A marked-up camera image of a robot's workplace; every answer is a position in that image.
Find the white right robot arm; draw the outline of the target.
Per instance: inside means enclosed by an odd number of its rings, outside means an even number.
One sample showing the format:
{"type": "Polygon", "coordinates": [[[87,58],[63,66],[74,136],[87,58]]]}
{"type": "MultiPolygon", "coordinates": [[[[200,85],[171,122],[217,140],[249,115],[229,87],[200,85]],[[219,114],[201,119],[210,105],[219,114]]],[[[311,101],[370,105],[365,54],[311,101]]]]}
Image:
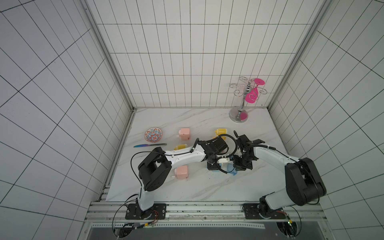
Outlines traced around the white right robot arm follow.
{"type": "Polygon", "coordinates": [[[240,156],[234,156],[237,171],[251,170],[252,162],[261,159],[285,175],[285,188],[260,198],[257,209],[262,218],[268,219],[273,212],[284,207],[319,202],[327,194],[326,186],[311,159],[292,157],[260,139],[251,141],[246,135],[234,134],[241,152],[240,156]]]}

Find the pink sharpener bottom row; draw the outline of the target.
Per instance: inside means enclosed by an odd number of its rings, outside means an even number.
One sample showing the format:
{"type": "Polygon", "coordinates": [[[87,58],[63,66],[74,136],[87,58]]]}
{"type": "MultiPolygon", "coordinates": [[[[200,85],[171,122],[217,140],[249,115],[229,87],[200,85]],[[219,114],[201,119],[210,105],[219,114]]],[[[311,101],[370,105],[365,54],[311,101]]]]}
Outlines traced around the pink sharpener bottom row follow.
{"type": "Polygon", "coordinates": [[[185,180],[189,177],[188,166],[180,166],[174,169],[174,177],[178,180],[185,180]]]}

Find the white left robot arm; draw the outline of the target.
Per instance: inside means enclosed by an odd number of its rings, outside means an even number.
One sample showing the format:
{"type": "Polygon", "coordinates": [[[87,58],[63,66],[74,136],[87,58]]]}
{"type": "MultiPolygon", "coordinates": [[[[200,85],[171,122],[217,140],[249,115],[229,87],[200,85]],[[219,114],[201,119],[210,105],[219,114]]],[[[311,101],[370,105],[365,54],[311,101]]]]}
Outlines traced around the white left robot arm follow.
{"type": "Polygon", "coordinates": [[[161,147],[157,147],[148,152],[138,165],[136,174],[141,184],[137,200],[140,210],[144,212],[153,207],[155,202],[153,192],[163,185],[172,170],[204,161],[218,167],[219,159],[231,158],[238,148],[234,137],[222,134],[208,141],[196,139],[192,147],[181,150],[164,151],[161,147]]]}

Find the blue pencil sharpener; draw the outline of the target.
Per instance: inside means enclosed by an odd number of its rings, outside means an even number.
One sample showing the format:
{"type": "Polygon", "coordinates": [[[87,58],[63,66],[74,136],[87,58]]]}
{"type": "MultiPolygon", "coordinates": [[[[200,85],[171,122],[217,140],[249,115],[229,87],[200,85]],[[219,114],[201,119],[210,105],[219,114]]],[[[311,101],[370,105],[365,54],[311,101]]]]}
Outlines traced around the blue pencil sharpener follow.
{"type": "Polygon", "coordinates": [[[234,165],[231,164],[231,163],[222,163],[220,164],[220,167],[223,171],[227,172],[227,173],[231,173],[234,171],[234,165]]]}

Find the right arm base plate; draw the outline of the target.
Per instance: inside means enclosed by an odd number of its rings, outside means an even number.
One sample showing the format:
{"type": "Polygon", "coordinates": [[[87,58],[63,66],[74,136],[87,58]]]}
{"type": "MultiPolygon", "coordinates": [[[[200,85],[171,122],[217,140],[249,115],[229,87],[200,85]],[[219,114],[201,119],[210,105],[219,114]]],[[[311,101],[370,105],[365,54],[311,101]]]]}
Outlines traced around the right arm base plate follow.
{"type": "Polygon", "coordinates": [[[286,215],[281,210],[271,210],[268,206],[259,203],[243,204],[242,210],[247,220],[284,220],[286,215]]]}

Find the pink sharpener top row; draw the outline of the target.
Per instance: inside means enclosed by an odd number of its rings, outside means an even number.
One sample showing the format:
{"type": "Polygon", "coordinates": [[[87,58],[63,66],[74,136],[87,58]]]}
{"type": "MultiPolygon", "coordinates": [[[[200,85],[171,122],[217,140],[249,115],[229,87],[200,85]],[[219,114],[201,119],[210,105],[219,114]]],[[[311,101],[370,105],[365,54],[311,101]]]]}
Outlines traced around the pink sharpener top row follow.
{"type": "Polygon", "coordinates": [[[191,138],[191,130],[190,128],[181,128],[178,133],[178,137],[182,141],[187,141],[191,138]]]}

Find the blue transparent tray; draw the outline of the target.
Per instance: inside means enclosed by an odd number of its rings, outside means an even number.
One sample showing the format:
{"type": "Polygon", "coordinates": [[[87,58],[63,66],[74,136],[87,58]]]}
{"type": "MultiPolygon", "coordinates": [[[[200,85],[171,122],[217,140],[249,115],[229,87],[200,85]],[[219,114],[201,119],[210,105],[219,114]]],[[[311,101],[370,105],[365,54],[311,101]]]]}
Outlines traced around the blue transparent tray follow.
{"type": "Polygon", "coordinates": [[[236,169],[232,169],[231,171],[228,171],[228,174],[236,175],[237,172],[238,171],[236,169]]]}

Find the pink sharpener row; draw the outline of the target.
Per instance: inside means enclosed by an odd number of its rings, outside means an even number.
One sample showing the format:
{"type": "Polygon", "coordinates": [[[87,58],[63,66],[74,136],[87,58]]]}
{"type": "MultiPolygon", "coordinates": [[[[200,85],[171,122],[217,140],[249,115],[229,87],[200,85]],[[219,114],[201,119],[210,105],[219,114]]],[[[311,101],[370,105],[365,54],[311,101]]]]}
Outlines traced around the pink sharpener row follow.
{"type": "Polygon", "coordinates": [[[191,138],[191,130],[190,128],[181,128],[178,133],[178,137],[182,141],[187,141],[191,138]]]}
{"type": "Polygon", "coordinates": [[[189,177],[188,166],[180,166],[174,169],[174,177],[178,180],[185,180],[189,177]]]}

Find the yellow sharpener row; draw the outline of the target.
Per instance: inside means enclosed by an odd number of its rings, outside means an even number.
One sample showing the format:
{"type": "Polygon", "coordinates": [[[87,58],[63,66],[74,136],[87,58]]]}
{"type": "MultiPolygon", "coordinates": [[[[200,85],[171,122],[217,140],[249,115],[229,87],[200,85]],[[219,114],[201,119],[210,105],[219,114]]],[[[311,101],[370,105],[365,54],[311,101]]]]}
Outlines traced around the yellow sharpener row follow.
{"type": "Polygon", "coordinates": [[[187,148],[188,145],[187,144],[181,144],[181,145],[177,145],[174,150],[177,151],[177,150],[181,150],[181,149],[185,149],[187,148]]]}

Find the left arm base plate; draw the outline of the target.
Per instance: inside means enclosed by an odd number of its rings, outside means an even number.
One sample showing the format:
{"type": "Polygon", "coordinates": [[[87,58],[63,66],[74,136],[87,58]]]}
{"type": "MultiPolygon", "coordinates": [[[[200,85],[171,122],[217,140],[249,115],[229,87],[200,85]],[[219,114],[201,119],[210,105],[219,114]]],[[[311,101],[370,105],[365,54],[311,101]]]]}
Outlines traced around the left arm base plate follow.
{"type": "Polygon", "coordinates": [[[148,210],[141,210],[138,203],[128,204],[126,220],[164,220],[166,218],[167,204],[154,204],[148,210]]]}

